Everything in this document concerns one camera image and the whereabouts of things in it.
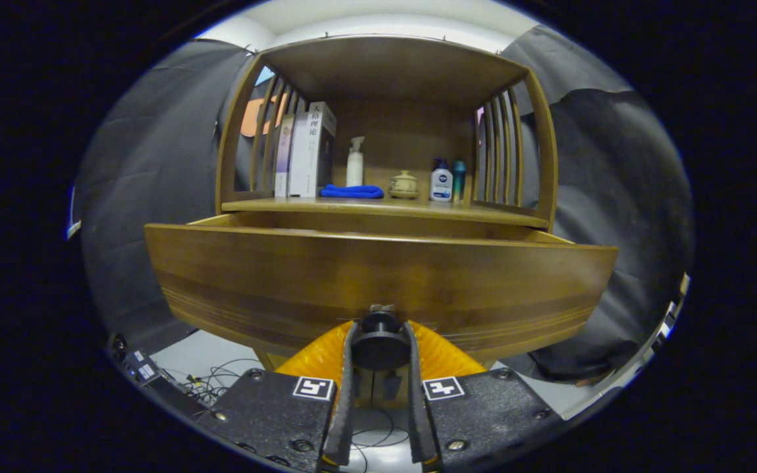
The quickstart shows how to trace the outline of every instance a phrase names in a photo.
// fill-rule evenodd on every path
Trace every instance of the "open drawer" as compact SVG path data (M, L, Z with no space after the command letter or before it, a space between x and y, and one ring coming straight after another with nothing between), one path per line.
M478 361L562 341L588 320L618 249L443 219L238 212L145 225L178 319L288 357L372 304Z

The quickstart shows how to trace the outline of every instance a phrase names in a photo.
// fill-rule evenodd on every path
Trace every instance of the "book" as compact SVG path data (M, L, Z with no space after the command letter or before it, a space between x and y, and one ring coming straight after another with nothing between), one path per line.
M325 102L312 102L307 112L297 114L288 195L315 197L318 189L331 184L331 155L337 119Z
M288 169L291 165L291 144L294 143L294 114L282 117L279 143L276 148L276 171L273 180L273 197L288 197Z

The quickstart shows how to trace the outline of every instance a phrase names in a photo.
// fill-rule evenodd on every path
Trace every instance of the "floor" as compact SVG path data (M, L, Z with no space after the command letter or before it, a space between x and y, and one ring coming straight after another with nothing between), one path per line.
M217 388L231 386L238 375L262 365L252 348L204 330L198 330L150 357L180 383L189 383L187 376L192 375L210 381L210 385ZM492 369L504 367L496 362ZM595 394L589 386L548 383L520 376L557 413L564 413ZM213 396L205 399L215 400ZM342 471L420 473L421 466L411 461L407 425L407 411L355 410L352 452L349 465L342 467Z

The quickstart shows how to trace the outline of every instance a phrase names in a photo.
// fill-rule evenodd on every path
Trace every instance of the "spray bottle nozzle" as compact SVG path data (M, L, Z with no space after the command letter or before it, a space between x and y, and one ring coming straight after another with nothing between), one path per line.
M361 143L364 141L364 137L355 137L350 140L352 142L352 149L350 152L358 152L361 149Z

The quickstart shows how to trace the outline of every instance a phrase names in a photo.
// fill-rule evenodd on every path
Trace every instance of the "orange object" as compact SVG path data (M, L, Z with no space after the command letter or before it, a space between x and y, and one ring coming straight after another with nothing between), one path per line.
M351 327L352 322L348 321L318 336L307 347L289 357L276 372L334 380L340 389L340 380L343 378L343 344Z
M409 321L420 347L423 380L483 373L486 369L439 333ZM343 344L352 322L340 324L319 336L283 363L276 372L291 376L310 376L334 380L340 388L343 378Z
M442 338L439 333L414 321L409 323L420 346L420 372L423 381L468 376L486 371L480 363Z
M282 96L282 103L285 104L286 100L288 100L288 93L283 93ZM248 138L253 138L256 135L256 124L258 123L259 117L259 110L262 109L262 104L264 104L264 99L253 99L247 102L247 109L244 111L244 119L241 120L241 135L244 135ZM271 97L271 105L276 104L276 97ZM282 123L282 115L285 114L285 107L279 107L279 111L277 112L276 117L276 126L279 126L280 123ZM272 120L266 120L264 128L262 128L262 135L267 135L267 132L270 131L271 128L271 121Z

